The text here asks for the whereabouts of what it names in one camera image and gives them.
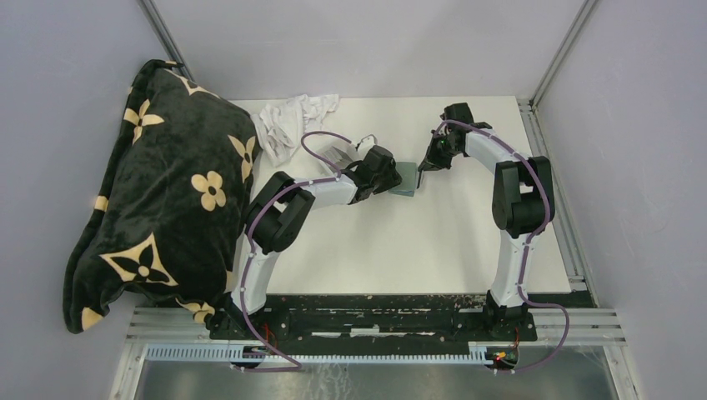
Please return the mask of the green leather card holder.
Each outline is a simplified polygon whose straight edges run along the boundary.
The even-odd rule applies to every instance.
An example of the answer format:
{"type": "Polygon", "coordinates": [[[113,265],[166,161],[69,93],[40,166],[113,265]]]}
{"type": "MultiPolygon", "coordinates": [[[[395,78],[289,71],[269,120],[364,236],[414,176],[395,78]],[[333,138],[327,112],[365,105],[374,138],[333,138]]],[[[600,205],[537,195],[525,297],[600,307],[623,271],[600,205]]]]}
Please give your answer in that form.
{"type": "Polygon", "coordinates": [[[396,164],[396,172],[401,177],[399,185],[392,187],[388,193],[413,197],[418,185],[418,165],[415,162],[398,162],[396,164]]]}

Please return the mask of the clear plastic card box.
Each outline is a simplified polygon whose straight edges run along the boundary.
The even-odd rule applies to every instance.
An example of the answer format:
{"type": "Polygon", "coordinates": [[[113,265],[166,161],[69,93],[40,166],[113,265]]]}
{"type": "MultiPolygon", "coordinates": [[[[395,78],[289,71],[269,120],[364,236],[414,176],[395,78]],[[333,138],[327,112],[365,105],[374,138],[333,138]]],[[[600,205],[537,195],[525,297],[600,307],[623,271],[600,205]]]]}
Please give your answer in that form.
{"type": "Polygon", "coordinates": [[[314,152],[323,159],[319,162],[325,171],[336,173],[363,159],[359,154],[360,146],[361,142],[329,142],[317,147],[314,152]]]}

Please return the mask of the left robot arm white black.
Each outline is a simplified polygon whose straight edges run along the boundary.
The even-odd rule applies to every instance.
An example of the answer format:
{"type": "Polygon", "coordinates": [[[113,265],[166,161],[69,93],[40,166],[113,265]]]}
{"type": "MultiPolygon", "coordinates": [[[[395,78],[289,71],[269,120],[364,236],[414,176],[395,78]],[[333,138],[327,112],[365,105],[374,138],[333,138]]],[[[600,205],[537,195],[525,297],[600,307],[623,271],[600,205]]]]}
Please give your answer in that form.
{"type": "Polygon", "coordinates": [[[258,312],[267,301],[274,266],[313,210],[359,203],[401,182],[393,154],[379,145],[333,176],[295,179],[276,172],[245,213],[245,259],[238,268],[232,304],[224,308],[233,331],[245,339],[260,333],[263,319],[258,312]]]}

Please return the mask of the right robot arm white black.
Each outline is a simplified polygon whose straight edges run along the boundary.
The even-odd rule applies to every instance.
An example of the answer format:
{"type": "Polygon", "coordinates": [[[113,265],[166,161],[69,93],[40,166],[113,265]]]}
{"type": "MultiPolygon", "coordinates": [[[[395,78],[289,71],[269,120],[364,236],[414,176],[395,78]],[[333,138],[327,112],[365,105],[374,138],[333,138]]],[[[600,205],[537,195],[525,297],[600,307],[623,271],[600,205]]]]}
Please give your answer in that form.
{"type": "Polygon", "coordinates": [[[533,241],[554,218],[551,163],[544,156],[527,157],[515,150],[489,124],[476,122],[465,102],[447,106],[440,118],[418,173],[449,169],[453,158],[463,155],[494,175],[491,212],[501,242],[481,327],[488,338],[502,340],[528,315],[525,275],[533,241]]]}

